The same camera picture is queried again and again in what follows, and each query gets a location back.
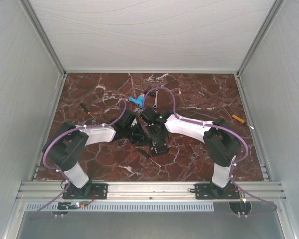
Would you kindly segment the black fuse box base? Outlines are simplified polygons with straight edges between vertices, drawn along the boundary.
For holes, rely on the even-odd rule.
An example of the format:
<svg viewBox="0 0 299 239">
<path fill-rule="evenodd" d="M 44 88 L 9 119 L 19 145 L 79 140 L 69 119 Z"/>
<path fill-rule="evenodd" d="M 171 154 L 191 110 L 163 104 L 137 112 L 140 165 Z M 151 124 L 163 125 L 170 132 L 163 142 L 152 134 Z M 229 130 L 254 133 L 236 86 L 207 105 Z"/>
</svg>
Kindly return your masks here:
<svg viewBox="0 0 299 239">
<path fill-rule="evenodd" d="M 154 157 L 169 153 L 169 147 L 166 142 L 160 142 L 160 143 L 151 142 L 150 150 L 152 156 Z"/>
</svg>

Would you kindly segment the aluminium mounting rail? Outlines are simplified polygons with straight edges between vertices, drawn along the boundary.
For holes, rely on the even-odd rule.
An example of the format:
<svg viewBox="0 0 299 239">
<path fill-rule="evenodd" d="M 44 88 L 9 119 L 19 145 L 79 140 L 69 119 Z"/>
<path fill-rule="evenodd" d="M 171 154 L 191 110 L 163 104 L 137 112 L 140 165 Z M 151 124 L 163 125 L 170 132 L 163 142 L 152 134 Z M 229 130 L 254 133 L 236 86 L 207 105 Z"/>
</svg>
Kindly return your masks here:
<svg viewBox="0 0 299 239">
<path fill-rule="evenodd" d="M 114 201 L 195 201 L 190 192 L 195 182 L 107 182 L 107 200 Z M 286 198 L 280 182 L 237 182 L 248 193 L 264 200 Z M 22 182 L 18 200 L 50 201 L 61 192 L 59 181 Z"/>
</svg>

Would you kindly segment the black yellow screwdriver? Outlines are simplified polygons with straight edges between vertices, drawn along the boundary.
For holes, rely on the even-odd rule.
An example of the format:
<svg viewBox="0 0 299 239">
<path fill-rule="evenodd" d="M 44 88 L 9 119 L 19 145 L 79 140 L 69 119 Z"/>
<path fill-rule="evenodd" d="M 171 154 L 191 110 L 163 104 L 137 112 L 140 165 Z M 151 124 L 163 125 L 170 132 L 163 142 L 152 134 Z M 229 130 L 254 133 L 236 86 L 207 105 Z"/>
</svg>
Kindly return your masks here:
<svg viewBox="0 0 299 239">
<path fill-rule="evenodd" d="M 96 121 L 96 118 L 91 114 L 90 110 L 87 108 L 87 106 L 86 106 L 84 103 L 80 103 L 80 107 L 81 107 L 81 109 L 82 109 L 86 114 L 88 114 L 89 116 L 91 116 L 92 119 L 93 119 L 94 121 Z"/>
</svg>

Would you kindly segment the small black screwdriver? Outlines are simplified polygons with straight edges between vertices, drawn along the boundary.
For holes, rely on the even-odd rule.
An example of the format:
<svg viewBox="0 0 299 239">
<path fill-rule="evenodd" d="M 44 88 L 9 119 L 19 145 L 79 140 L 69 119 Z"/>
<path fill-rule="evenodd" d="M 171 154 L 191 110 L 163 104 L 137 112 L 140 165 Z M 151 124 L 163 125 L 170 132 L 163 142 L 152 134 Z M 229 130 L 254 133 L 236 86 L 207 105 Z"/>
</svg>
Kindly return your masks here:
<svg viewBox="0 0 299 239">
<path fill-rule="evenodd" d="M 158 164 L 156 161 L 154 161 L 151 156 L 149 156 L 144 150 L 137 148 L 137 151 L 144 157 L 146 157 L 147 159 L 151 160 L 153 163 L 155 163 L 158 167 L 161 167 L 160 164 Z"/>
</svg>

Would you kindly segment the blue plastic fitting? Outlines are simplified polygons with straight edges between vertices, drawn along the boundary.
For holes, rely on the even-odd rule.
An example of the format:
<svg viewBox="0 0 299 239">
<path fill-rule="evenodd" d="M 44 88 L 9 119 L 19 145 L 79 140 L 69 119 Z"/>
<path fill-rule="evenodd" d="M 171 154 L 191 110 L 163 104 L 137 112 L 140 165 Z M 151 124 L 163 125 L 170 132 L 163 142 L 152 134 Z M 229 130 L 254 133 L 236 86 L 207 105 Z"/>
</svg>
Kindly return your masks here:
<svg viewBox="0 0 299 239">
<path fill-rule="evenodd" d="M 134 104 L 136 104 L 139 108 L 142 108 L 143 107 L 144 96 L 145 96 L 144 94 L 138 95 L 137 98 L 133 98 L 132 96 L 130 96 L 128 98 L 128 100 L 130 102 L 133 102 Z"/>
</svg>

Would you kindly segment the black handled screwdriver top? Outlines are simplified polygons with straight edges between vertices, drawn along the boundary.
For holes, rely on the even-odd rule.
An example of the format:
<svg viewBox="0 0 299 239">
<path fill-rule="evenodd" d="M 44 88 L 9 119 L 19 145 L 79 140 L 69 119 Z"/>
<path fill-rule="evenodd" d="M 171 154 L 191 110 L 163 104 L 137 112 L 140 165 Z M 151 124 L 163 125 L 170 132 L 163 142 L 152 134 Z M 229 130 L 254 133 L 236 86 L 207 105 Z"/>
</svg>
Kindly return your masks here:
<svg viewBox="0 0 299 239">
<path fill-rule="evenodd" d="M 148 90 L 142 90 L 142 89 L 140 89 L 140 91 L 141 91 L 142 93 L 144 93 L 144 94 L 146 94 L 146 93 L 148 92 Z M 149 92 L 149 95 L 151 95 L 151 96 L 155 96 L 156 93 L 155 93 L 155 92 Z"/>
</svg>

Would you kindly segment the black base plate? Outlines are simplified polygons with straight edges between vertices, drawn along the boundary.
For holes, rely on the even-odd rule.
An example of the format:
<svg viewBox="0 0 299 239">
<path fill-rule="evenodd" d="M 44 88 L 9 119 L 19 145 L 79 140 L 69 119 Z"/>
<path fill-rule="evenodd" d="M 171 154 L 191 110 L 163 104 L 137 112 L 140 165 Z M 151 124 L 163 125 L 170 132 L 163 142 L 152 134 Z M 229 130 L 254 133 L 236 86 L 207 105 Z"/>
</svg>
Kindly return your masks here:
<svg viewBox="0 0 299 239">
<path fill-rule="evenodd" d="M 63 193 L 63 199 L 107 199 L 108 184 L 88 182 L 82 188 L 77 188 L 73 184 Z"/>
<path fill-rule="evenodd" d="M 220 188 L 213 183 L 197 183 L 194 188 L 190 189 L 191 193 L 195 194 L 198 200 L 207 199 L 240 199 L 240 193 L 236 186 L 228 183 L 224 188 Z"/>
</svg>

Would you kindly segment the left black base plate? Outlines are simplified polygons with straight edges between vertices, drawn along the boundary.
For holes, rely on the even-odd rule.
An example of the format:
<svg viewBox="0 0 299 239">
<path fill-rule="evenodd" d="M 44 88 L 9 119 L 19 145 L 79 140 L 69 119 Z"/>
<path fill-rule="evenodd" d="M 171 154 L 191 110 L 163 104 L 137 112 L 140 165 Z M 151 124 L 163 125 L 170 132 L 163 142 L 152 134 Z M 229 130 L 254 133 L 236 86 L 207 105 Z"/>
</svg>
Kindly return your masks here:
<svg viewBox="0 0 299 239">
<path fill-rule="evenodd" d="M 63 199 L 107 199 L 108 184 L 88 182 L 82 188 L 77 188 L 73 184 L 63 193 Z"/>
</svg>

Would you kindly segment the silver combination wrench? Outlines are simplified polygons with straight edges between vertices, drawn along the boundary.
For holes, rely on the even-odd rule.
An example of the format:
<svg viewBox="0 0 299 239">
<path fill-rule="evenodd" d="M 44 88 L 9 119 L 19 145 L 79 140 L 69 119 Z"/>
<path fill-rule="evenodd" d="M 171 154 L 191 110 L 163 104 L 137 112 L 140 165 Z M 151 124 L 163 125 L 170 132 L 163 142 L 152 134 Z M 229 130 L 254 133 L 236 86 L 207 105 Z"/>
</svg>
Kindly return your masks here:
<svg viewBox="0 0 299 239">
<path fill-rule="evenodd" d="M 154 108 L 158 107 L 158 93 L 159 93 L 159 89 L 156 89 L 155 90 L 155 101 L 154 101 L 154 104 L 153 104 Z"/>
</svg>

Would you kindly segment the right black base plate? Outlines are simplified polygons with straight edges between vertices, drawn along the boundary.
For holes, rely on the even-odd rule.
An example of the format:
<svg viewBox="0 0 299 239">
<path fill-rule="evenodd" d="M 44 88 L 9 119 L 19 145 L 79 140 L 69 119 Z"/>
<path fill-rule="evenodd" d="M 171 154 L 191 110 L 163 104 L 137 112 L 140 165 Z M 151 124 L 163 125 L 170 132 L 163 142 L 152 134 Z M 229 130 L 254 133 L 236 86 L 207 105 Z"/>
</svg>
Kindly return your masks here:
<svg viewBox="0 0 299 239">
<path fill-rule="evenodd" d="M 236 186 L 228 183 L 224 188 L 220 188 L 213 183 L 197 183 L 194 188 L 190 189 L 191 193 L 195 194 L 198 200 L 207 199 L 240 199 L 240 193 Z"/>
</svg>

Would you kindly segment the orange handled screwdriver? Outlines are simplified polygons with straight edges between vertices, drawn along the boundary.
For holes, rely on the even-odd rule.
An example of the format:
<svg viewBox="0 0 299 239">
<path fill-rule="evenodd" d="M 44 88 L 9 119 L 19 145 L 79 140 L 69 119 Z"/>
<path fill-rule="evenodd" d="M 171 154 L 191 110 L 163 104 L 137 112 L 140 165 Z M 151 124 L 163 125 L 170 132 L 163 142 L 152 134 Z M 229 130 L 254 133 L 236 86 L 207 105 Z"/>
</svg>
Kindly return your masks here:
<svg viewBox="0 0 299 239">
<path fill-rule="evenodd" d="M 248 126 L 251 130 L 254 130 L 253 126 L 249 125 L 244 119 L 240 118 L 239 116 L 232 114 L 232 117 L 241 124 Z"/>
</svg>

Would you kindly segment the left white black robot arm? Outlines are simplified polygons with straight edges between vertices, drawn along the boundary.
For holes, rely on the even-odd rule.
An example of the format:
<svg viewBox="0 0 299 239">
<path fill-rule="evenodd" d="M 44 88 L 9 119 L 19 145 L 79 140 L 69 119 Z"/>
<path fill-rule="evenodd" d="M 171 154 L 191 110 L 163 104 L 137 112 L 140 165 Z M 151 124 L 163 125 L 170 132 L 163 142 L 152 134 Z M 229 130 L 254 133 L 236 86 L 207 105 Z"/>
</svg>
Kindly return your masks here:
<svg viewBox="0 0 299 239">
<path fill-rule="evenodd" d="M 118 118 L 109 123 L 94 126 L 76 126 L 65 122 L 43 147 L 43 163 L 50 159 L 69 182 L 67 192 L 73 191 L 81 198 L 92 194 L 92 181 L 79 164 L 84 148 L 88 145 L 115 142 L 126 139 L 134 146 L 146 145 L 145 135 L 138 117 L 130 110 L 124 110 Z"/>
</svg>

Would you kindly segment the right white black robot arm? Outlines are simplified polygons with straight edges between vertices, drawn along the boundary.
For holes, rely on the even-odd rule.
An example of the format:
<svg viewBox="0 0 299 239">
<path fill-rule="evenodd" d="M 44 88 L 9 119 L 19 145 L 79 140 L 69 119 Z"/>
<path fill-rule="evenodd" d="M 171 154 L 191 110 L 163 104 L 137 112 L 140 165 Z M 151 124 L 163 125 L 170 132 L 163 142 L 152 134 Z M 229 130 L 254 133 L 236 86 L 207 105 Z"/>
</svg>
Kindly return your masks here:
<svg viewBox="0 0 299 239">
<path fill-rule="evenodd" d="M 212 180 L 208 184 L 197 183 L 191 192 L 196 199 L 238 199 L 238 189 L 230 183 L 231 165 L 241 147 L 238 139 L 223 130 L 228 124 L 223 119 L 200 121 L 171 111 L 160 114 L 151 107 L 141 112 L 141 119 L 154 141 L 162 143 L 170 133 L 181 134 L 204 143 L 214 162 Z"/>
</svg>

